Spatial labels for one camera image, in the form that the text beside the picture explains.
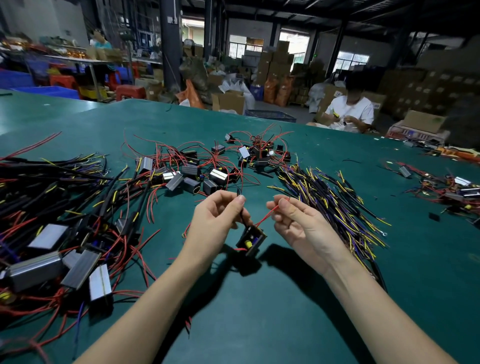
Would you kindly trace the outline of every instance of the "white t-shirt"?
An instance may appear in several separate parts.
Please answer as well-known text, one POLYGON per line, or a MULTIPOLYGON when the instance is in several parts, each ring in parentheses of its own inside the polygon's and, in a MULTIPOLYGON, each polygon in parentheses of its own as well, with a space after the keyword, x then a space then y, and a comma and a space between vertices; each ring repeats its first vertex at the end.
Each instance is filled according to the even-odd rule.
MULTIPOLYGON (((332 100, 325 113, 329 115, 335 113, 340 117, 340 122, 335 124, 343 124, 345 116, 353 116, 368 125, 372 125, 374 119, 373 104, 366 97, 362 97, 355 105, 347 105, 346 96, 336 97, 332 100)), ((358 128, 352 122, 347 123, 345 131, 359 133, 358 128)))

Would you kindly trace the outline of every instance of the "person in white shirt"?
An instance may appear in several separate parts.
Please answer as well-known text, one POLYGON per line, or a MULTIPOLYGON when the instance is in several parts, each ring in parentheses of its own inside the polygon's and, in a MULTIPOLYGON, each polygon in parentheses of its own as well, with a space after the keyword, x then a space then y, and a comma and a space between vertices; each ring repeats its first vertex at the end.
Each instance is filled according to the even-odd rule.
MULTIPOLYGON (((347 96, 333 99, 323 117, 333 121, 330 129, 344 130, 352 133, 364 133, 373 123, 373 104, 362 96, 364 75, 361 72, 350 74, 346 81, 347 96)), ((307 125, 325 128, 325 125, 310 122, 307 125)))

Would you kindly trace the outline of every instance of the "white crate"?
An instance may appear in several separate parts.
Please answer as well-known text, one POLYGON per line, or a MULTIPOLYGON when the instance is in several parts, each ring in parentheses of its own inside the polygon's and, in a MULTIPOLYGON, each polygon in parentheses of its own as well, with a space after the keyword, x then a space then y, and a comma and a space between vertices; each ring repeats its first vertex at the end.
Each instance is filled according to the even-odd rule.
POLYGON ((448 130, 440 130, 437 134, 423 132, 422 130, 409 128, 403 126, 403 120, 393 124, 386 135, 387 138, 395 139, 411 139, 411 140, 423 140, 425 142, 435 140, 439 142, 442 146, 445 145, 445 141, 450 136, 448 130))

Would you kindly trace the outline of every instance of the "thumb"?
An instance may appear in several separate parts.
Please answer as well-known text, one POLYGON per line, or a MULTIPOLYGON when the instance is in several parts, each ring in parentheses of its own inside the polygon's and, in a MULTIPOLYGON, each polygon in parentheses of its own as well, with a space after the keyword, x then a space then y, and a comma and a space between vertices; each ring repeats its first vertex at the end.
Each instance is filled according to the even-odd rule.
POLYGON ((221 215, 218 217, 225 225, 230 226, 237 216, 240 214, 240 212, 243 210, 243 206, 245 205, 245 196, 244 195, 238 195, 233 199, 232 202, 230 202, 225 210, 221 213, 221 215))
POLYGON ((280 201, 278 202, 278 208, 282 214, 292 219, 293 221, 296 221, 303 228, 310 228, 314 223, 311 216, 303 213, 284 198, 280 199, 280 201))

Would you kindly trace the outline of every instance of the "ceiling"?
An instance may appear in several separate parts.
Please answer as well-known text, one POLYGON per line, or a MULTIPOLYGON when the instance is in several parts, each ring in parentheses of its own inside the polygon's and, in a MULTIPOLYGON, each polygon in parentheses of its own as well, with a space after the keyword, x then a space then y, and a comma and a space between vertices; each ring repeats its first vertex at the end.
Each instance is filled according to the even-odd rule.
MULTIPOLYGON (((202 17, 203 0, 181 0, 184 16, 202 17)), ((336 33, 348 19, 346 35, 390 41, 410 16, 412 31, 471 37, 480 13, 476 0, 219 0, 227 17, 275 22, 298 30, 336 33)))

